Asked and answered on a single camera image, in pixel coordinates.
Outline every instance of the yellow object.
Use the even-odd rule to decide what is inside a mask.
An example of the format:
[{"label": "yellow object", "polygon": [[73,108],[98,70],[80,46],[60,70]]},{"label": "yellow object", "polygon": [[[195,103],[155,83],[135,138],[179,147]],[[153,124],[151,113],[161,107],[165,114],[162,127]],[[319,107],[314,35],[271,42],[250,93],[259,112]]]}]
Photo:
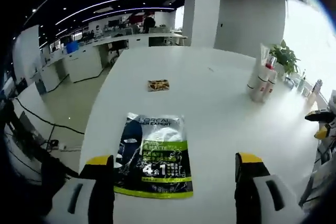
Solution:
[{"label": "yellow object", "polygon": [[316,110],[309,112],[306,116],[315,115],[315,114],[316,114]]},{"label": "yellow object", "polygon": [[110,155],[93,157],[86,162],[86,165],[106,165],[109,156]]},{"label": "yellow object", "polygon": [[156,199],[183,199],[192,197],[194,195],[193,191],[189,191],[186,193],[147,193],[145,191],[127,190],[117,186],[114,187],[114,192],[136,197],[156,198]]},{"label": "yellow object", "polygon": [[155,183],[181,183],[191,181],[191,177],[186,178],[151,178],[151,177],[142,177],[141,181],[144,182],[155,182]]},{"label": "yellow object", "polygon": [[253,154],[238,152],[242,163],[262,163],[263,160]]},{"label": "yellow object", "polygon": [[317,139],[325,139],[328,136],[328,129],[327,127],[323,126],[316,134],[315,134],[315,138]]}]

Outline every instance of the white table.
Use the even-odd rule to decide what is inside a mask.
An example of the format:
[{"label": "white table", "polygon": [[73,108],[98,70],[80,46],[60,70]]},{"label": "white table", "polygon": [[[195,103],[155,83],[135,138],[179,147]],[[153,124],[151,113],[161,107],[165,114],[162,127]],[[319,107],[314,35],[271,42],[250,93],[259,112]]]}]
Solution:
[{"label": "white table", "polygon": [[[254,58],[194,47],[126,50],[92,107],[80,170],[95,156],[116,156],[128,112],[184,115],[194,196],[158,200],[116,194],[116,223],[235,223],[235,153],[261,157],[292,186],[312,172],[318,125],[304,120],[304,99],[282,83],[265,104],[246,94]],[[168,79],[169,91],[147,92]]]},{"label": "white table", "polygon": [[130,44],[130,49],[136,48],[140,46],[149,46],[149,38],[154,38],[154,37],[171,37],[171,38],[179,38],[179,39],[186,39],[187,37],[180,35],[180,34],[175,34],[175,33],[160,33],[160,34],[133,34],[133,35],[125,35],[125,36],[120,36],[120,37],[105,37],[102,38],[98,41],[94,41],[91,44],[88,44],[88,46],[100,46],[103,44],[108,44],[114,41],[119,41],[119,40],[128,40]]}]

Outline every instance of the white wall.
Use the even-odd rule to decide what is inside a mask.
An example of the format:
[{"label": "white wall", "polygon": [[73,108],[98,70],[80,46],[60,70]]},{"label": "white wall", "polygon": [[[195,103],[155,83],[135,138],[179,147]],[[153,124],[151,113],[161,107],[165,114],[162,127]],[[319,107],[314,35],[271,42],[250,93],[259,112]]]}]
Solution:
[{"label": "white wall", "polygon": [[285,15],[285,0],[220,0],[215,48],[257,57],[281,42]]},{"label": "white wall", "polygon": [[185,0],[183,35],[185,44],[196,47],[214,47],[220,0]]},{"label": "white wall", "polygon": [[174,28],[175,26],[175,12],[155,12],[154,14],[155,25],[166,25],[168,28]]},{"label": "white wall", "polygon": [[34,64],[40,59],[38,25],[21,32],[13,48],[13,65],[17,82],[26,78],[27,84],[35,71]]},{"label": "white wall", "polygon": [[195,0],[191,46],[213,48],[221,0]]},{"label": "white wall", "polygon": [[128,18],[129,16],[131,16],[130,13],[127,14],[121,14],[121,15],[117,15],[117,16],[113,16],[113,17],[108,17],[108,18],[102,18],[100,20],[95,20],[89,23],[89,31],[95,31],[96,30],[96,26],[98,25],[101,29],[104,28],[105,25],[109,24],[109,20],[116,20],[116,19],[120,19],[121,17],[126,17]]},{"label": "white wall", "polygon": [[195,0],[184,1],[184,16],[183,16],[183,35],[187,36],[185,45],[191,45],[191,39],[193,35],[193,22],[194,22],[194,9]]}]

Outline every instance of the potted plant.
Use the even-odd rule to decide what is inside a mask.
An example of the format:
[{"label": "potted plant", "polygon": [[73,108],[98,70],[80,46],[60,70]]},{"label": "potted plant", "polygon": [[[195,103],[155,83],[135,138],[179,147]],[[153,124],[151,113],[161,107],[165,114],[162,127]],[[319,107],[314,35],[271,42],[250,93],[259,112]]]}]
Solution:
[{"label": "potted plant", "polygon": [[296,58],[294,52],[289,49],[284,40],[279,45],[273,45],[269,54],[277,58],[275,70],[278,72],[279,78],[284,80],[287,74],[298,72],[296,63],[299,59]]}]

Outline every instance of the computer monitor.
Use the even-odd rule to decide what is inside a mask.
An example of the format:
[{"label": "computer monitor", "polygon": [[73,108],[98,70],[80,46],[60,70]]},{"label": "computer monitor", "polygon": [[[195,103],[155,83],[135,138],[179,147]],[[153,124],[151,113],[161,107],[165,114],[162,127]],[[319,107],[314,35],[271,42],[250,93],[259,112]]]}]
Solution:
[{"label": "computer monitor", "polygon": [[119,19],[109,20],[109,27],[119,26],[119,24],[120,24]]}]

